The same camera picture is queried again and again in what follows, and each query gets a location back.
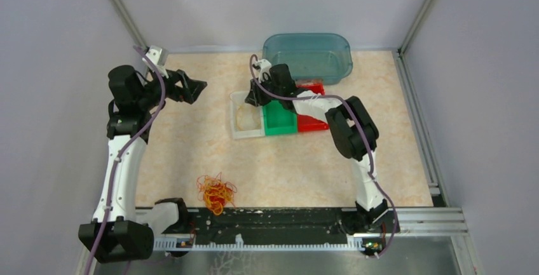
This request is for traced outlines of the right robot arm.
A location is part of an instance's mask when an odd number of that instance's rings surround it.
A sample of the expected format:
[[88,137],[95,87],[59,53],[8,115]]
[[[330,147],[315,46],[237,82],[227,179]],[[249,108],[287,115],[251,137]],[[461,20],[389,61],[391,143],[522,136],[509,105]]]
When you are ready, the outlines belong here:
[[394,203],[377,180],[376,148],[379,131],[359,99],[323,95],[298,87],[288,65],[272,65],[252,57],[249,64],[252,79],[245,103],[262,107],[278,102],[283,109],[308,116],[328,125],[337,151],[351,161],[357,183],[355,205],[358,224],[366,232],[385,226],[384,217]]

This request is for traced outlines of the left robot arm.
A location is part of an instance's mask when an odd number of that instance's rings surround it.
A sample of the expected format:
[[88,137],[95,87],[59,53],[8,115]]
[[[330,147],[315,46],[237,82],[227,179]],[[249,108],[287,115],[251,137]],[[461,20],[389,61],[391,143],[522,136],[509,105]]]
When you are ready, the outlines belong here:
[[108,164],[102,194],[90,223],[81,224],[78,238],[101,264],[145,260],[154,240],[168,228],[182,233],[191,217],[182,198],[160,199],[140,220],[135,197],[142,157],[149,142],[152,109],[166,99],[193,104],[207,82],[191,79],[183,70],[169,70],[142,82],[131,65],[108,73],[113,100],[107,123]]

